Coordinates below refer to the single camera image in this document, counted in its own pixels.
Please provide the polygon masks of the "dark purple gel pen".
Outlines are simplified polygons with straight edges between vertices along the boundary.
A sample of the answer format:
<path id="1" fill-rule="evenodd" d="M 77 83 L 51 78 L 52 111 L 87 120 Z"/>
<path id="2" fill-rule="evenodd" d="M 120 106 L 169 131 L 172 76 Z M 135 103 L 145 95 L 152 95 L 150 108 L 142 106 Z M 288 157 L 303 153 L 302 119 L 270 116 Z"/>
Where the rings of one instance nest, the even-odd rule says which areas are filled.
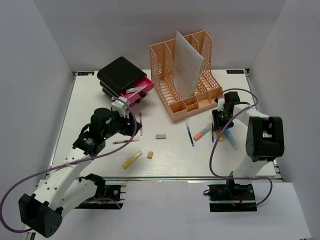
<path id="1" fill-rule="evenodd" d="M 214 143 L 215 141 L 215 130 L 214 130 L 214 122 L 211 122 L 211 142 Z"/>

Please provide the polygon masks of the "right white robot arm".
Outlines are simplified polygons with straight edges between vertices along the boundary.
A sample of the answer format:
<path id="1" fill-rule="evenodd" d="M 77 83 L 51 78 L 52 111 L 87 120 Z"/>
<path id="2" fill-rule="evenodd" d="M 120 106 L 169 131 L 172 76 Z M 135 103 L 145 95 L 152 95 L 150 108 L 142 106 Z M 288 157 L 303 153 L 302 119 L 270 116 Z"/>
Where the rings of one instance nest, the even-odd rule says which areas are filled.
<path id="1" fill-rule="evenodd" d="M 269 116 L 255 109 L 254 104 L 241 101 L 237 88 L 231 88 L 223 97 L 217 96 L 217 109 L 212 111 L 214 129 L 219 130 L 209 158 L 209 170 L 220 179 L 233 180 L 225 188 L 226 195 L 236 200 L 244 193 L 244 187 L 258 179 L 257 173 L 269 162 L 283 156 L 285 151 L 283 120 L 279 116 Z M 247 127 L 245 138 L 246 155 L 228 176 L 213 171 L 212 160 L 221 136 L 239 120 Z"/>

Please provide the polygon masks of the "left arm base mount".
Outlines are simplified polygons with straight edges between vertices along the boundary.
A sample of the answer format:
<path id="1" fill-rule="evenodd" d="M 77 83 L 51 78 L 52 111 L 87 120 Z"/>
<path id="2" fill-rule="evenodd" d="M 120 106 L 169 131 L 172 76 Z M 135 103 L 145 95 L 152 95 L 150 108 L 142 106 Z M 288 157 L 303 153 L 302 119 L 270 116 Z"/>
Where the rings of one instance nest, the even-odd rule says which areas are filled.
<path id="1" fill-rule="evenodd" d="M 83 201 L 76 209 L 120 210 L 126 198 L 126 186 L 118 183 L 107 183 L 101 176 L 89 174 L 81 176 L 78 184 L 83 181 L 93 182 L 95 194 Z"/>

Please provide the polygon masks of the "black pink drawer unit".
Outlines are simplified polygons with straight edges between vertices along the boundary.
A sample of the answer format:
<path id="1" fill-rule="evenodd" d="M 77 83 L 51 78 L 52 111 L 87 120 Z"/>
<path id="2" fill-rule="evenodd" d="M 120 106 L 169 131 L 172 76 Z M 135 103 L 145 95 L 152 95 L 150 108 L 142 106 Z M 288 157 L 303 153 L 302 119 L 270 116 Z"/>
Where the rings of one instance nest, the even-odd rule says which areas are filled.
<path id="1" fill-rule="evenodd" d="M 123 56 L 118 57 L 97 72 L 102 91 L 111 97 L 124 97 L 133 106 L 141 102 L 154 86 L 145 72 Z M 126 94 L 129 88 L 146 86 L 142 90 Z"/>

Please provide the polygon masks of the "green highlighter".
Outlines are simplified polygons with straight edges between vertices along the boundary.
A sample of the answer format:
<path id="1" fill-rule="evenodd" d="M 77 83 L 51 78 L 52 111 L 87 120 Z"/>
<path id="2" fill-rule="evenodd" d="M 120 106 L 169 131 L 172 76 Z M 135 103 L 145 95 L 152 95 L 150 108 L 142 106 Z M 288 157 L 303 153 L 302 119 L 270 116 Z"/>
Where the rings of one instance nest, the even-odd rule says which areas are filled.
<path id="1" fill-rule="evenodd" d="M 146 87 L 146 85 L 128 88 L 128 89 L 125 90 L 125 93 L 126 94 L 135 93 L 135 92 L 138 92 L 138 91 L 144 89 L 145 87 Z"/>

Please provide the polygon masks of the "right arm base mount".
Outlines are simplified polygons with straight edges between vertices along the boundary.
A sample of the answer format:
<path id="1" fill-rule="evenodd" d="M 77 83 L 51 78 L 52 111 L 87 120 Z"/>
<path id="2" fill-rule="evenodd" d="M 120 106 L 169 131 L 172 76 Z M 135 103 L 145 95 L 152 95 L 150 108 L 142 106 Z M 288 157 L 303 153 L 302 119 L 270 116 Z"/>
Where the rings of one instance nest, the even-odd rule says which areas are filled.
<path id="1" fill-rule="evenodd" d="M 251 184 L 244 187 L 228 187 L 227 184 L 211 184 L 203 191 L 209 198 L 212 213 L 256 212 L 256 197 Z"/>

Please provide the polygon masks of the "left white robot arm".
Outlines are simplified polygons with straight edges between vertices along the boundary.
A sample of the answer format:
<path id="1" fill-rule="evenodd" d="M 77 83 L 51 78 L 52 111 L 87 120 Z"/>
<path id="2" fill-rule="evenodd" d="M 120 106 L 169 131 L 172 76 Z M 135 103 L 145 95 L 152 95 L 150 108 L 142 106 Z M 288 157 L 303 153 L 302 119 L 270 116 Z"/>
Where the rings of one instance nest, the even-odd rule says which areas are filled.
<path id="1" fill-rule="evenodd" d="M 63 218 L 88 200 L 106 195 L 106 182 L 96 174 L 80 177 L 79 184 L 69 187 L 106 146 L 106 140 L 116 134 L 135 136 L 142 124 L 132 114 L 122 116 L 107 108 L 97 108 L 73 143 L 63 167 L 38 187 L 31 195 L 18 201 L 21 221 L 45 238 L 50 238 L 62 224 Z"/>

